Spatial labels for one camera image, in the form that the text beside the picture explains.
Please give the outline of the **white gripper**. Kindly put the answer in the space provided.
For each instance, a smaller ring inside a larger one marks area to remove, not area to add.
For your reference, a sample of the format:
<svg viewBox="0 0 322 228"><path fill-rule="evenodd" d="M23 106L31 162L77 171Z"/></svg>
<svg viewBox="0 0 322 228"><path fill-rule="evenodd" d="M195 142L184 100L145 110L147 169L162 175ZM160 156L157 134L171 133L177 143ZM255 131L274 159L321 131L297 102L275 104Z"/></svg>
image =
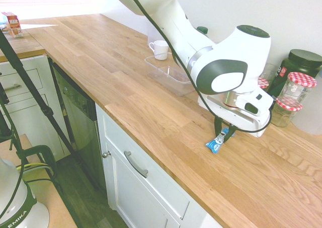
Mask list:
<svg viewBox="0 0 322 228"><path fill-rule="evenodd" d="M224 142L228 141L234 135L235 127L248 131L254 137L261 137L270 119L269 110L262 116L256 116L245 110L229 109L215 96L202 94L202 97L198 97L198 104L216 115L214 118L215 137L219 136L222 131L222 120L232 124L228 127L228 133L224 137Z"/></svg>

